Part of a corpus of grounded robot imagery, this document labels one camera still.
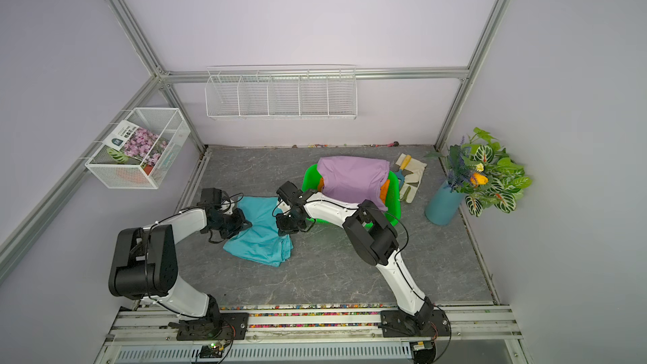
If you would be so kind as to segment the teal pants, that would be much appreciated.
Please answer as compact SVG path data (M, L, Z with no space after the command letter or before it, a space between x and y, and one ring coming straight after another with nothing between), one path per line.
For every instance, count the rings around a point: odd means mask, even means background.
M239 209L252 226L229 239L223 249L240 259L266 266L279 267L287 261L293 245L288 235L278 233L274 217L277 206L276 198L244 197Z

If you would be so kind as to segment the green plastic basket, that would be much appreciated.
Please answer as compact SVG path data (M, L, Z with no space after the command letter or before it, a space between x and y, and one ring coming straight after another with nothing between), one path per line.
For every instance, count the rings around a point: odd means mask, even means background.
M318 172L318 165L310 166L303 177L302 191L317 190L322 176ZM400 201L399 180L396 173L389 172L389 188L386 190L384 205L387 207L385 215L391 224L396 227L401 219L401 201Z

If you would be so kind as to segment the purple pants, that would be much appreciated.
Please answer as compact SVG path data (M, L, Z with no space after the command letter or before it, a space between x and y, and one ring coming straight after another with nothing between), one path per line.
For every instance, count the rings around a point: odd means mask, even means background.
M320 158L318 173L323 179L321 192L335 200L360 204L373 202L380 211L387 207L382 188L389 181L389 162L384 159L334 156Z

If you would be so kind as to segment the orange pants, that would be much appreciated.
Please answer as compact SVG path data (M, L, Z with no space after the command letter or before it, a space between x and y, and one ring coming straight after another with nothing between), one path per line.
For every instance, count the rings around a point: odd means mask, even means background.
M379 199L382 203L386 202L388 191L390 187L390 180L386 180L380 187ZM325 188L325 180L323 178L318 182L317 190L322 191Z

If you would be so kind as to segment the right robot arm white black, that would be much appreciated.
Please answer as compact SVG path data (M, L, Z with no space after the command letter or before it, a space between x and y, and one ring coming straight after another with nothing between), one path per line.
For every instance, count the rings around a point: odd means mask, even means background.
M354 251L377 267L393 292L404 323L419 330L431 327L435 306L415 283L404 264L397 231L375 203L335 200L315 190L302 191L290 181L276 192L276 225L281 234L308 232L316 221L344 229Z

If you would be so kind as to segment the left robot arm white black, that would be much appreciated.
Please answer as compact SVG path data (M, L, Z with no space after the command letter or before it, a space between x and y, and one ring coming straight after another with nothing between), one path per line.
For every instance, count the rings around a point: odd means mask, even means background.
M220 244L251 227L239 208L244 194L202 190L196 206L187 207L148 227L119 232L108 280L115 297L154 303L185 318L186 325L223 323L216 299L181 278L176 244L192 234L207 234Z

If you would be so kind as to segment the purple flower seed packet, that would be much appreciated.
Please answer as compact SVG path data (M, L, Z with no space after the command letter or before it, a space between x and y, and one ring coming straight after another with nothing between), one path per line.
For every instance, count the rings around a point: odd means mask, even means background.
M102 143L116 163L136 163L148 175L168 146L165 138L128 120L119 122Z

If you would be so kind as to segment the teal garden hand fork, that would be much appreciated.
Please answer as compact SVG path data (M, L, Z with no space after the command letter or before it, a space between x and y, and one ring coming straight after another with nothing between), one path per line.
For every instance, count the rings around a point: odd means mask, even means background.
M407 166L409 165L410 161L411 156L402 153L391 168L391 170L395 173L396 178L398 179L399 188L403 186L405 177L411 174L411 172L407 170Z

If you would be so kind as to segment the teal vase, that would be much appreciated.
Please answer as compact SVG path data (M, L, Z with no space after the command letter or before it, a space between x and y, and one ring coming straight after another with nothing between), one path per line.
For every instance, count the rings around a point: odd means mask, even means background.
M426 218L437 226L446 226L458 211L465 195L458 192L445 180L429 201L425 215Z

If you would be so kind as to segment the artificial green plant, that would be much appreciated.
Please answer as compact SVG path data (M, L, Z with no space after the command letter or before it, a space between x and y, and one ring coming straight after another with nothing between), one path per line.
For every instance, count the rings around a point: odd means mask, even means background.
M532 185L524 166L513 161L499 139L478 127L445 153L432 151L426 157L444 163L446 187L461 195L473 217L490 207L506 214L515 212L524 190Z

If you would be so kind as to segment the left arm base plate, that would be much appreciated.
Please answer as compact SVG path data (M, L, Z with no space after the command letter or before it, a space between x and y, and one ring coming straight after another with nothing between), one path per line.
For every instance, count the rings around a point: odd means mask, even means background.
M243 340L249 324L248 313L221 313L215 320L180 320L168 326L177 330L178 341Z

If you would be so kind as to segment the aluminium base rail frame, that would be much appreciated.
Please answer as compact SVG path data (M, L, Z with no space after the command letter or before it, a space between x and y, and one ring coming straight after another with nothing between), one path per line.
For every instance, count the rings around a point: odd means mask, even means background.
M508 306L449 304L432 318L415 335L388 304L257 305L224 308L220 330L183 331L180 317L144 305L118 313L96 362L532 362Z

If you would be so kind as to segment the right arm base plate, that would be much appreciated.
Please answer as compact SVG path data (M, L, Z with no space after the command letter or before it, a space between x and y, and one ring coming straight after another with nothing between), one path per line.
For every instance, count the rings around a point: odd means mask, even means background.
M400 310L385 310L380 313L378 328L385 338L437 337L449 336L450 322L446 314L438 308L425 313L421 318Z

